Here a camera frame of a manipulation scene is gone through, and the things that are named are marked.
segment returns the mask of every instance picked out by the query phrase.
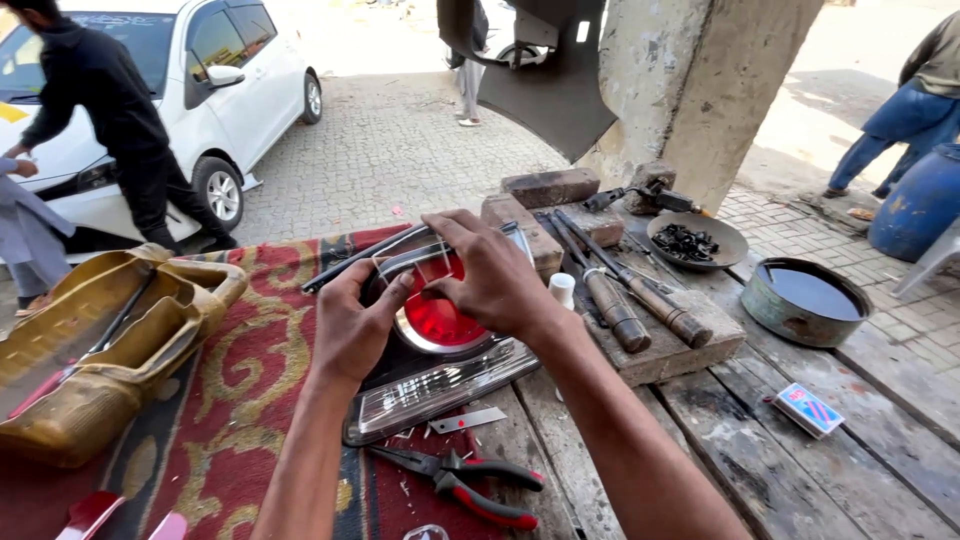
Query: red patterned rug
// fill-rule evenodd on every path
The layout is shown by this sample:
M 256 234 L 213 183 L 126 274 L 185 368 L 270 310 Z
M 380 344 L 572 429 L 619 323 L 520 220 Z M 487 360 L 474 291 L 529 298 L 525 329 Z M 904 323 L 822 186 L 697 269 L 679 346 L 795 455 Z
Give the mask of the red patterned rug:
M 67 507 L 97 489 L 128 498 L 98 540 L 146 538 L 170 511 L 187 518 L 191 540 L 249 538 L 313 350 L 316 299 L 300 286 L 404 227 L 203 256 L 236 264 L 251 277 L 223 326 L 115 447 L 83 468 L 63 471 L 0 455 L 0 538 L 53 540 L 66 525 Z M 452 447 L 463 455 L 474 450 L 472 441 L 469 432 L 424 439 L 418 427 L 387 444 L 431 454 Z M 456 540 L 504 537 L 438 499 L 429 479 L 356 449 L 343 448 L 336 510 L 337 540 L 401 540 L 427 524 Z

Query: white plastic chair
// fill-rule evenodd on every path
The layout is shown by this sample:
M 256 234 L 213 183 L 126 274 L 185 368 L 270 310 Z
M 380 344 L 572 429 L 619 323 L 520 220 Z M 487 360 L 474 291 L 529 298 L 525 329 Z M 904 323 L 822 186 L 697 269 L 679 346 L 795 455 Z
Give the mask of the white plastic chair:
M 960 258 L 960 217 L 953 220 L 953 225 L 937 238 L 936 242 L 926 250 L 924 256 L 910 269 L 910 272 L 897 283 L 890 296 L 899 298 L 927 278 L 936 274 L 941 266 L 954 258 Z

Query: yellow sticker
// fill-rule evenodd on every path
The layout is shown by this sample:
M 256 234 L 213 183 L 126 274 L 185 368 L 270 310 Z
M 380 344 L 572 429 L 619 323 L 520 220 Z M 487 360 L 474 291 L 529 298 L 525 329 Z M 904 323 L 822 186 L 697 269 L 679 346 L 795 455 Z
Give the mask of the yellow sticker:
M 27 114 L 23 110 L 20 110 L 9 103 L 0 102 L 0 118 L 7 120 L 11 124 L 23 120 L 30 114 Z

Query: car windshield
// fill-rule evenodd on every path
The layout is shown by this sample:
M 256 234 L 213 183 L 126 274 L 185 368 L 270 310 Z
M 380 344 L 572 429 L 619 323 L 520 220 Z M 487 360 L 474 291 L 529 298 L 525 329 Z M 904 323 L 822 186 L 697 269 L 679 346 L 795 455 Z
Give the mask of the car windshield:
M 176 17 L 160 13 L 69 12 L 81 26 L 99 30 L 127 46 L 151 92 L 159 97 L 167 76 L 170 39 Z M 0 43 L 0 100 L 38 103 L 46 84 L 40 69 L 43 41 L 25 26 Z

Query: blue shalwar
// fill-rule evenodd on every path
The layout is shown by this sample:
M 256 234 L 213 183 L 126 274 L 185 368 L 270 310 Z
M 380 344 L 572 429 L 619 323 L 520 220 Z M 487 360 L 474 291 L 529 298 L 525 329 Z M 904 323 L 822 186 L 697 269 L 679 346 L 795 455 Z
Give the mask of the blue shalwar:
M 53 230 L 69 237 L 76 227 L 7 176 L 14 170 L 16 160 L 0 158 L 0 258 L 10 268 L 17 296 L 31 298 L 70 273 Z
M 960 99 L 951 99 L 922 91 L 914 78 L 900 87 L 863 125 L 860 137 L 830 177 L 831 189 L 846 189 L 856 175 L 897 142 L 909 148 L 890 175 L 875 191 L 885 198 L 893 185 L 919 161 L 945 142 L 956 142 L 960 135 Z

